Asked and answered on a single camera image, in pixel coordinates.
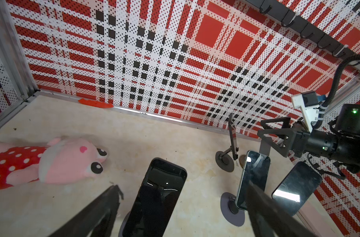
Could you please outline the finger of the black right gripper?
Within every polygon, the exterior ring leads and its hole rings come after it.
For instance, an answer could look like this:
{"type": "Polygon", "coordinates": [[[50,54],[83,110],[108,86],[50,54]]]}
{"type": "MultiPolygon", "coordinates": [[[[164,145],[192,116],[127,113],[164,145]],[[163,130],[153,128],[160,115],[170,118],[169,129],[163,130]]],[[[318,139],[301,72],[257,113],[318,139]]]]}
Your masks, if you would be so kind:
{"type": "Polygon", "coordinates": [[[261,121],[263,129],[291,128],[291,117],[264,119],[261,121]]]}
{"type": "Polygon", "coordinates": [[[258,131],[258,136],[275,149],[281,156],[285,158],[288,157],[294,142],[294,130],[292,128],[263,129],[258,131]],[[282,142],[278,143],[273,141],[269,135],[276,135],[278,138],[282,139],[282,142]]]}

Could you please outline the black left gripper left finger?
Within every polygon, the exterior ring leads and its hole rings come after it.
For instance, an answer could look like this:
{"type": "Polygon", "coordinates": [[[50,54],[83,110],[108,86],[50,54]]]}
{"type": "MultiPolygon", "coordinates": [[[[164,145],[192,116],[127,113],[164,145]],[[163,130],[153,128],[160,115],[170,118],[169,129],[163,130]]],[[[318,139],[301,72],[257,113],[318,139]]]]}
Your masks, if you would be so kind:
{"type": "Polygon", "coordinates": [[[112,185],[75,215],[52,237],[109,237],[124,194],[119,186],[112,185]]]}

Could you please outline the black phone near left arm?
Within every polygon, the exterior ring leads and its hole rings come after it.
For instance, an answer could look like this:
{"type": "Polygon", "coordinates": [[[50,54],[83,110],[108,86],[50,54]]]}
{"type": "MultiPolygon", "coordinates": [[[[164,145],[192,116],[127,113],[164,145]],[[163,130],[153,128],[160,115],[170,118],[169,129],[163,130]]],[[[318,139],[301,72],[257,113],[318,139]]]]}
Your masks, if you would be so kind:
{"type": "Polygon", "coordinates": [[[123,237],[162,237],[187,179],[184,168],[154,158],[145,174],[123,237]]]}

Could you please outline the black smartphone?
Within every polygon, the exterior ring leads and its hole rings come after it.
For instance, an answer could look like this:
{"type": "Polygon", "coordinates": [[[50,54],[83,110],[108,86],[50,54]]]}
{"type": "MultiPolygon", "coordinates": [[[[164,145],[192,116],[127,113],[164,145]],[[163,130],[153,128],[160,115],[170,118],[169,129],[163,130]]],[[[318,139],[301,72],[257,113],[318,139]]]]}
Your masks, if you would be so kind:
{"type": "Polygon", "coordinates": [[[304,162],[298,162],[271,197],[290,216],[294,216],[302,208],[316,188],[322,177],[304,162]]]}

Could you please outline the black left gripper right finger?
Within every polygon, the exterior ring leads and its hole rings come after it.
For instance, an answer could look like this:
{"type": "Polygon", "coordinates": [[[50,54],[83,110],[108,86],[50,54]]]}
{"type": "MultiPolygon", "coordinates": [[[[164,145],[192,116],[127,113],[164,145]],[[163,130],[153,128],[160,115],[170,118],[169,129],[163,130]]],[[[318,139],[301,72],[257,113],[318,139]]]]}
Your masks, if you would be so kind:
{"type": "Polygon", "coordinates": [[[247,187],[247,210],[256,237],[314,237],[315,234],[268,197],[257,185],[247,187]]]}

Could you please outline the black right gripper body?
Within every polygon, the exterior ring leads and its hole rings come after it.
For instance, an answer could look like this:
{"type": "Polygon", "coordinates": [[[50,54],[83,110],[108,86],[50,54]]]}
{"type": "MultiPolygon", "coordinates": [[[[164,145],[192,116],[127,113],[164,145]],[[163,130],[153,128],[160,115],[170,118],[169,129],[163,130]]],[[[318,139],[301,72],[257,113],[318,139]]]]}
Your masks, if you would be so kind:
{"type": "Polygon", "coordinates": [[[310,153],[316,157],[325,157],[338,162],[346,160],[338,135],[319,130],[308,132],[300,124],[293,125],[291,129],[296,132],[291,148],[295,157],[300,158],[303,154],[310,153]]]}

